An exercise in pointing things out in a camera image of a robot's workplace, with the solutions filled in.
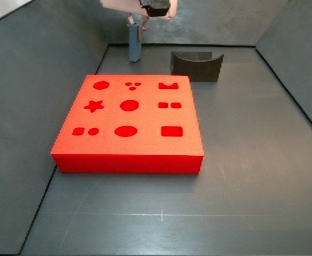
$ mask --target gray table surface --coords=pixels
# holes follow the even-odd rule
[[[226,54],[192,83],[198,176],[56,172],[24,255],[312,254],[312,126],[254,48],[111,46],[101,74],[170,74],[171,51]]]

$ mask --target red shape sorter box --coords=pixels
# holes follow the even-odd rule
[[[204,150],[188,77],[87,76],[52,156],[61,172],[198,174]]]

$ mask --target shape-shaped hole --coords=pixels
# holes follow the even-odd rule
[[[84,134],[84,132],[85,132],[85,128],[83,128],[83,127],[76,127],[76,128],[73,129],[72,135],[75,135],[75,136],[81,136],[81,135]]]
[[[131,137],[136,135],[139,132],[137,128],[133,126],[120,126],[116,130],[115,133],[120,137]]]
[[[136,100],[125,100],[121,104],[120,104],[120,108],[124,111],[135,111],[139,108],[140,104]]]
[[[171,104],[171,107],[172,107],[172,108],[182,108],[183,105],[182,105],[180,102],[174,102],[174,103]]]
[[[89,109],[91,113],[96,112],[97,109],[103,109],[103,100],[93,101],[91,100],[88,105],[84,107],[84,109]]]
[[[97,128],[91,128],[91,129],[88,130],[88,134],[89,134],[91,136],[97,135],[97,134],[99,134],[99,129],[97,129]]]
[[[104,90],[109,87],[109,82],[107,81],[100,81],[97,83],[95,83],[93,88],[97,90]]]
[[[178,90],[179,84],[174,83],[171,85],[166,85],[164,83],[159,83],[159,89]]]
[[[168,102],[159,102],[159,108],[168,108]]]
[[[163,137],[183,137],[183,127],[182,126],[163,126],[161,127]]]

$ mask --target star-shaped hole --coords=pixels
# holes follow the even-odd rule
[[[103,100],[100,101],[89,101],[89,104],[84,107],[85,109],[89,109],[91,113],[93,113],[97,109],[103,109]]]

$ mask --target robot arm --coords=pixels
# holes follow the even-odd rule
[[[178,0],[100,0],[103,7],[125,13],[170,20],[178,11]]]

